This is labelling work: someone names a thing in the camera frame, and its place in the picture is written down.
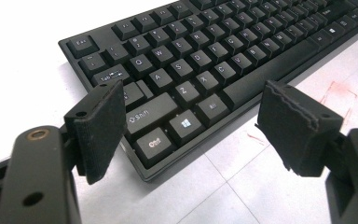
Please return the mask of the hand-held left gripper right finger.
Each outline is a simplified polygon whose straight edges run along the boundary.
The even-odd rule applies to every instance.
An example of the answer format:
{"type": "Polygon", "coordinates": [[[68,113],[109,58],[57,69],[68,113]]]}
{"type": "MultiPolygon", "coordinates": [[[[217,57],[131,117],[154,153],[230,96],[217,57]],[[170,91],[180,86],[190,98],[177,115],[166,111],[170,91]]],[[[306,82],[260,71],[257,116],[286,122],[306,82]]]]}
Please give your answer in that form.
{"type": "Polygon", "coordinates": [[[319,176],[328,142],[335,140],[343,118],[298,89],[267,81],[256,127],[267,137],[286,169],[319,176]]]}

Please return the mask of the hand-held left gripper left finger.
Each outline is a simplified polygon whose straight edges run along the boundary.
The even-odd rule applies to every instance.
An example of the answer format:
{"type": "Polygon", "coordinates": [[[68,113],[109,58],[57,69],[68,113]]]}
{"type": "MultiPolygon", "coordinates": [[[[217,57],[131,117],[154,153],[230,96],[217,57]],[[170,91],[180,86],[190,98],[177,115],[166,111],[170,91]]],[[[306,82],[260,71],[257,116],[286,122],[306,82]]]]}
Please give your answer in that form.
{"type": "Polygon", "coordinates": [[[78,145],[79,174],[84,175],[90,185],[100,181],[127,131],[123,82],[97,85],[64,120],[69,136],[78,145]]]}

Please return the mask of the black computer keyboard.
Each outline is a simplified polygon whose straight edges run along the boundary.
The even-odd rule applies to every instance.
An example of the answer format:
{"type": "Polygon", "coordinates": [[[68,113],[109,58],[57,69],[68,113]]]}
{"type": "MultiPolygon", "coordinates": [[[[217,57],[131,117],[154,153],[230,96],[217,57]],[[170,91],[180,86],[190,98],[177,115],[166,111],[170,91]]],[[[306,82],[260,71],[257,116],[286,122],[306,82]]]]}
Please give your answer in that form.
{"type": "Polygon", "coordinates": [[[122,148],[150,180],[358,34],[358,0],[177,0],[65,38],[87,89],[124,85],[122,148]]]}

